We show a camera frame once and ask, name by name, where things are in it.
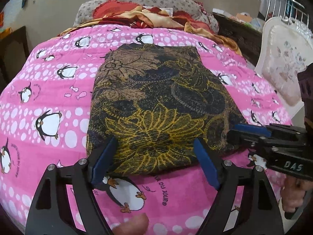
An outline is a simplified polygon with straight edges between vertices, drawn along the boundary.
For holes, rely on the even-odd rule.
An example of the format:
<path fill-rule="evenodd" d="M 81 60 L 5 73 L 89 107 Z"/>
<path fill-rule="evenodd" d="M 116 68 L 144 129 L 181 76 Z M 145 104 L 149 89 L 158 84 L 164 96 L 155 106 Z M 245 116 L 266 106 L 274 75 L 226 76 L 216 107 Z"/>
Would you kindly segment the person right hand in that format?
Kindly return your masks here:
<path fill-rule="evenodd" d="M 305 181 L 287 176 L 281 189 L 282 209 L 287 213 L 294 213 L 303 205 L 303 200 L 308 189 Z"/>

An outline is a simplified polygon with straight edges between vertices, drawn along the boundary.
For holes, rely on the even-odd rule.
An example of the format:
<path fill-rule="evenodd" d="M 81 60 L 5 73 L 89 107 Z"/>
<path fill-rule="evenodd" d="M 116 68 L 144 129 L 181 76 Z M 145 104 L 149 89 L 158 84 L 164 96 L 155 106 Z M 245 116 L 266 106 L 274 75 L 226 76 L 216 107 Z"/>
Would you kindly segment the person left hand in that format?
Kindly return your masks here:
<path fill-rule="evenodd" d="M 143 235 L 148 230 L 149 219 L 145 213 L 136 215 L 112 229 L 114 235 Z"/>

